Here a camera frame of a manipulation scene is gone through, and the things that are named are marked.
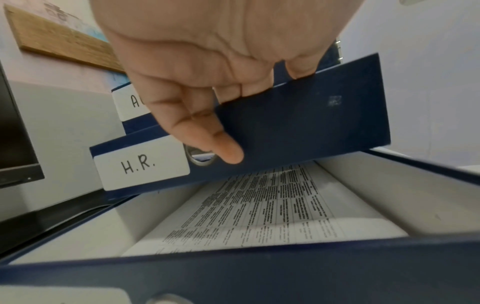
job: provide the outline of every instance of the h.r. label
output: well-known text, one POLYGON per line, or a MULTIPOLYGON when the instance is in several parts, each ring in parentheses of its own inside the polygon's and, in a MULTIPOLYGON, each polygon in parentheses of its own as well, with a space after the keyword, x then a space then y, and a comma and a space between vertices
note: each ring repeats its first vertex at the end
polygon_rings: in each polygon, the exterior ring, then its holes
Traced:
MULTIPOLYGON (((150 165, 147 164, 147 156, 145 154, 140 154, 139 156, 137 156, 137 158, 143 171, 145 171, 147 168, 150 168, 150 165)), ((131 173, 134 173, 135 171, 139 170, 138 168, 134 170, 129 160, 126 161, 126 165, 124 164, 124 162, 121 162, 121 165, 123 167, 123 170, 125 171, 125 174, 128 174, 129 171, 131 171, 131 173)))

